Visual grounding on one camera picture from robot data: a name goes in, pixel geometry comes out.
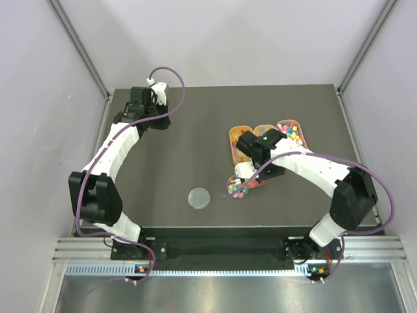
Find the pink tray colourful candies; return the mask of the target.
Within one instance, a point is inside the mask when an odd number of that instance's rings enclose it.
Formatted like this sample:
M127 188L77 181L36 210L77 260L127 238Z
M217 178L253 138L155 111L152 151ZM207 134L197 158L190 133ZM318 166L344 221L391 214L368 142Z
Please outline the pink tray colourful candies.
M281 120L276 124L276 128L280 132L284 133L288 138L292 139L297 145L306 149L308 148L299 122L293 119Z

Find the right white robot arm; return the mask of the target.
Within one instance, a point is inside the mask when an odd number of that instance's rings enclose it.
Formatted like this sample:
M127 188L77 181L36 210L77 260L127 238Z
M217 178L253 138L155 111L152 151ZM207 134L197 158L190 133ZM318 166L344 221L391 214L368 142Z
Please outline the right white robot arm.
M356 231L378 202L372 177L362 165L314 154L279 130L271 128L262 136L246 131L236 147L250 158L235 166L238 178L263 182L289 170L330 197L329 212L304 238L304 250L312 258L321 257L336 237Z

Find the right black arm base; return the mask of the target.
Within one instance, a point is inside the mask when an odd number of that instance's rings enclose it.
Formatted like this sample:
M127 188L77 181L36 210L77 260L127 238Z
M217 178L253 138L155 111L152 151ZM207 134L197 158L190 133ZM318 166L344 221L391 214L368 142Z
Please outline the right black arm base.
M333 261L341 256L341 241L338 238L321 247L306 233L304 236L285 237L282 244L286 258L295 263Z

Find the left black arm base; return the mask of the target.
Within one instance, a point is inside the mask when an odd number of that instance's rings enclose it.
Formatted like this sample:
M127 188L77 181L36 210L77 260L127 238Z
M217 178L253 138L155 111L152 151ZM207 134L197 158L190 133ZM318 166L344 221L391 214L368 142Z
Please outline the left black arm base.
M139 247L137 245L131 245L127 243L120 243L110 237L104 237L103 243L106 247L110 248L111 260L117 261L135 261L135 260L148 260L152 261L152 254L146 248Z

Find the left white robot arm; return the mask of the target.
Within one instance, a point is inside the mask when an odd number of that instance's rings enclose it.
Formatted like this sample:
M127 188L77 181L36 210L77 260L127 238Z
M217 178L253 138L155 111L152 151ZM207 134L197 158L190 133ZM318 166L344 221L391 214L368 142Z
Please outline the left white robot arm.
M139 123L139 120L168 112L166 83L133 87L124 110L113 119L109 134L97 154L81 170L68 178L72 210L77 220L94 224L110 233L117 241L125 241L125 251L133 258L142 258L148 249L141 239L141 227L122 211L122 198L115 186L117 174L133 146L148 129L165 130L169 117Z

